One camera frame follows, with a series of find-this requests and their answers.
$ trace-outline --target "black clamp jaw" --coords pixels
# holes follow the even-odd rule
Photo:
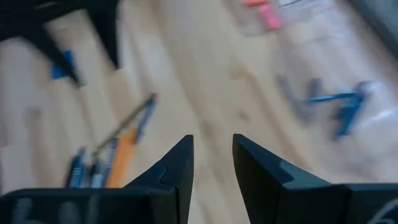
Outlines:
[[[331,184],[240,134],[233,157],[252,224],[398,223],[398,184]]]
[[[193,136],[122,189],[31,189],[0,198],[0,223],[183,224],[193,184]]]
[[[62,50],[44,24],[73,11],[87,11],[110,60],[119,68],[116,17],[119,0],[2,0],[0,2],[0,41],[22,37],[54,64],[64,70],[77,86],[82,85],[63,57]]]

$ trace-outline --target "pink object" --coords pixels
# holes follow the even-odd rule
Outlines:
[[[278,29],[283,26],[283,22],[270,5],[266,4],[261,6],[259,12],[268,29]]]

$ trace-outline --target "wooden floor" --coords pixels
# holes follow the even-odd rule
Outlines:
[[[248,37],[222,0],[123,0],[122,69],[116,72],[87,16],[75,12],[48,28],[73,51],[87,82],[80,90],[68,80],[50,81],[50,62],[25,42],[3,42],[3,193],[60,187],[77,149],[99,144],[152,92],[159,94],[159,105],[129,177],[193,134],[190,223],[248,223],[234,174],[233,133],[331,182],[398,181],[396,62],[352,9],[334,7],[278,32]],[[296,59],[282,60],[281,52]],[[330,107],[303,125],[275,84],[276,73],[299,77],[297,83],[321,77],[330,93],[371,80],[373,95],[353,135],[331,142]]]

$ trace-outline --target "clear plastic bag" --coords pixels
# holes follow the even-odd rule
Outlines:
[[[280,6],[279,13],[285,26],[277,31],[275,74],[295,105],[292,114],[310,133],[319,163],[342,177],[336,182],[398,181],[397,59],[346,1],[301,0]],[[314,80],[320,82],[320,95],[352,93],[368,82],[366,100],[347,136],[333,137],[340,125],[333,118],[345,100],[314,103],[306,111]]]

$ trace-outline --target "red object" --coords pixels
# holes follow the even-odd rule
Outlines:
[[[247,6],[259,6],[261,4],[268,4],[269,0],[246,0]]]
[[[278,29],[283,26],[283,22],[279,19],[279,16],[276,14],[275,10],[271,5],[266,4],[259,8],[259,12],[264,24],[268,29]]]

